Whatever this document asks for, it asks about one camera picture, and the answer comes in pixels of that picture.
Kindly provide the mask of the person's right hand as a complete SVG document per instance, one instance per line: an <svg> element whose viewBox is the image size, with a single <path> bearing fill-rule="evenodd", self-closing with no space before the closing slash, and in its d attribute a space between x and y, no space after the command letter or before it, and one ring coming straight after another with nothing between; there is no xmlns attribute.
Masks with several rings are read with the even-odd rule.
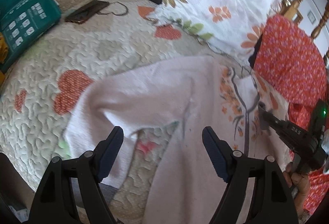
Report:
<svg viewBox="0 0 329 224"><path fill-rule="evenodd" d="M300 217L303 214L303 204L309 194L310 181L309 175L306 173L292 173L292 165L290 162L287 164L283 176L287 182L288 187L296 187L298 193L294 198L294 204L297 210L297 214Z"/></svg>

